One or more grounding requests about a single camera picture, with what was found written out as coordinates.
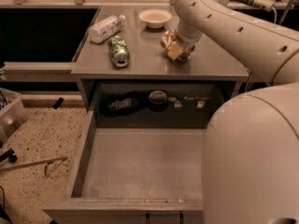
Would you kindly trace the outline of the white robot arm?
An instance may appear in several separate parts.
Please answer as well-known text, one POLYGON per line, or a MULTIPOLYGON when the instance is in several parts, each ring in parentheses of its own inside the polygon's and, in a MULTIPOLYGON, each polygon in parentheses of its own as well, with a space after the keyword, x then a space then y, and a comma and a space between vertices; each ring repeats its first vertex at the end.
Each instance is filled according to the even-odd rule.
POLYGON ((298 34, 227 8, 228 0, 174 0, 171 58, 207 35, 265 88, 222 105, 202 151, 204 224, 299 223, 298 34))

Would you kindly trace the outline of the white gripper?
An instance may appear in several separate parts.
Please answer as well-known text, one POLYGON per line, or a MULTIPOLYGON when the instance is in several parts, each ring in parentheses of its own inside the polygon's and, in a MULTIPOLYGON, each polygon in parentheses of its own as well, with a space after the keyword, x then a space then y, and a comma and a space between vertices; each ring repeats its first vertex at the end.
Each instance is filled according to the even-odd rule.
MULTIPOLYGON (((198 30, 192 30, 188 28, 187 30, 179 30, 177 28, 175 30, 175 40, 177 42, 173 42, 168 50, 168 57, 174 61, 176 60, 182 53, 183 48, 189 48, 194 46, 202 37, 203 33, 198 30)), ((164 33, 166 40, 173 40, 174 33, 172 31, 167 30, 164 33)))

